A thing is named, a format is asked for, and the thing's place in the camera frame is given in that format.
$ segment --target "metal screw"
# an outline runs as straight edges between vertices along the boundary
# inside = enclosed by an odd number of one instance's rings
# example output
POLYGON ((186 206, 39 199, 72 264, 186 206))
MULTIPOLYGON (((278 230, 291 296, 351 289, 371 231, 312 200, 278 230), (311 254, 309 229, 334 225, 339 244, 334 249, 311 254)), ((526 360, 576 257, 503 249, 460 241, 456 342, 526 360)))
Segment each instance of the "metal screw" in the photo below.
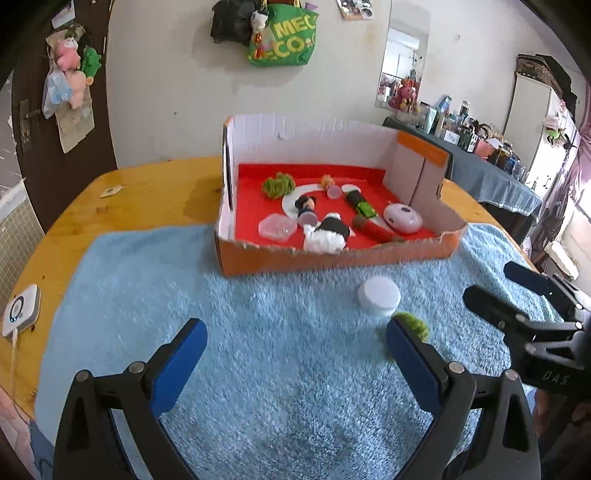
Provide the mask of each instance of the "metal screw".
POLYGON ((505 376, 509 380, 513 380, 513 382, 519 378, 519 375, 517 374, 517 372, 515 370, 507 370, 507 371, 505 371, 505 376))
POLYGON ((450 372, 453 372, 455 374, 462 374, 466 370, 460 362, 451 362, 448 365, 448 367, 449 367, 450 372))
POLYGON ((85 382, 86 380, 88 380, 88 377, 90 372, 88 370, 80 370, 77 374, 76 374, 76 381, 77 382, 85 382))
POLYGON ((133 362, 129 366, 129 371, 133 374, 140 374, 144 371, 145 364, 143 362, 133 362))

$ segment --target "grid panel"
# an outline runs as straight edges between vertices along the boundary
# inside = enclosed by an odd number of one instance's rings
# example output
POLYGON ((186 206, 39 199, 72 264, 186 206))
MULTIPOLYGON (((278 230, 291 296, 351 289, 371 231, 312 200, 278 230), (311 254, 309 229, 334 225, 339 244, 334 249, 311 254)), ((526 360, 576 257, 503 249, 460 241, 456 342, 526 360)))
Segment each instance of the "grid panel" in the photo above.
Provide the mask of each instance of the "grid panel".
POLYGON ((0 314, 43 236, 28 198, 0 222, 0 314))

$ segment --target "wooden table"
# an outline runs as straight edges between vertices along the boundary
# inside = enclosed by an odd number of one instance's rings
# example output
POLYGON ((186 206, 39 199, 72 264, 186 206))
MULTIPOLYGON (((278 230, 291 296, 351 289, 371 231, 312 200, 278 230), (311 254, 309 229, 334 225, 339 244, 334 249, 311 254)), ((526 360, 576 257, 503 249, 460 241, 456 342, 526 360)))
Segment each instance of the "wooden table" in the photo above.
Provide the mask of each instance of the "wooden table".
MULTIPOLYGON (((35 250, 13 292, 21 292, 32 283, 41 289, 39 320, 34 331, 28 330, 19 336, 17 359, 15 398, 31 418, 34 418, 41 359, 53 314, 93 240, 114 231, 213 223, 219 210, 222 186, 219 157, 126 168, 97 178, 58 218, 35 250), (99 198, 106 188, 118 184, 124 186, 121 192, 99 198)), ((454 183, 446 180, 441 196, 467 222, 491 223, 501 228, 454 183)), ((11 344, 0 340, 0 386, 9 393, 10 365, 11 344)))

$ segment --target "white cabinet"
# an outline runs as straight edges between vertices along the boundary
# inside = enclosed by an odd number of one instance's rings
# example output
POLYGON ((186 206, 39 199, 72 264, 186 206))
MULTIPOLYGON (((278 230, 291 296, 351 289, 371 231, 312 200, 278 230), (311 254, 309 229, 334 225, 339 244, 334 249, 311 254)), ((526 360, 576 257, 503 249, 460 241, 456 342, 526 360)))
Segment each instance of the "white cabinet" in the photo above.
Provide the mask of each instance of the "white cabinet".
MULTIPOLYGON (((517 76, 504 136, 513 144, 513 151, 525 168, 525 184, 542 198, 551 187, 566 155, 564 148, 553 147, 547 140, 544 120, 557 113, 560 113, 560 98, 552 87, 517 76)), ((560 126, 578 147, 580 136, 567 110, 560 115, 560 126)), ((569 161, 574 160, 576 153, 576 149, 571 150, 569 161)))

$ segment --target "pink plush toy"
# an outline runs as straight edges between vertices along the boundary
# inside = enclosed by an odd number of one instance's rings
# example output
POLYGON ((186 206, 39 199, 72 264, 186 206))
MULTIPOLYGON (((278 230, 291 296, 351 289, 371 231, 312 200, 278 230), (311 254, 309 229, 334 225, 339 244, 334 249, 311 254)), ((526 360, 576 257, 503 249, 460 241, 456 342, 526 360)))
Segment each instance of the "pink plush toy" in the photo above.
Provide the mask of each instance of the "pink plush toy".
POLYGON ((56 62, 61 71, 76 70, 80 67, 78 42, 73 38, 60 40, 56 45, 56 62))
POLYGON ((70 97, 70 106, 76 110, 82 106, 84 101, 84 90, 86 89, 86 75, 80 70, 68 70, 64 72, 66 80, 72 89, 72 96, 70 97))
POLYGON ((402 86, 396 92, 396 95, 390 99, 389 105, 395 110, 404 110, 408 112, 408 107, 417 99, 417 89, 414 82, 410 79, 402 81, 402 86), (402 108, 402 102, 405 101, 405 107, 402 108))

